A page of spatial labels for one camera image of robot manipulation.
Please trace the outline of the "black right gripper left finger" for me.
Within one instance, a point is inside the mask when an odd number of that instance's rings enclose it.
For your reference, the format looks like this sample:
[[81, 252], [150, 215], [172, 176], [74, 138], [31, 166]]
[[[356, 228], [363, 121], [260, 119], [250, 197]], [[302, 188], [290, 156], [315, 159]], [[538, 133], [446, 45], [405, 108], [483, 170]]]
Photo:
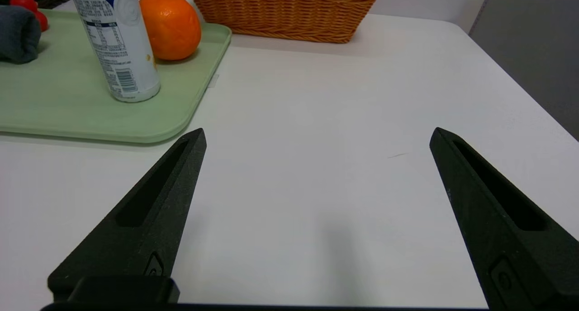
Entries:
[[207, 142], [184, 134], [49, 275], [54, 302], [176, 302], [171, 278]]

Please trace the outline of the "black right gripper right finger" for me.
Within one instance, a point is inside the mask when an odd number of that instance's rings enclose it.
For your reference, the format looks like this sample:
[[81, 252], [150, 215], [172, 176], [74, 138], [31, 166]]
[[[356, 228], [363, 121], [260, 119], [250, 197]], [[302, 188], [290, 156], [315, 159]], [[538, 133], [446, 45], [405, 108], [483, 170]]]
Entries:
[[576, 310], [579, 244], [463, 138], [430, 150], [491, 310]]

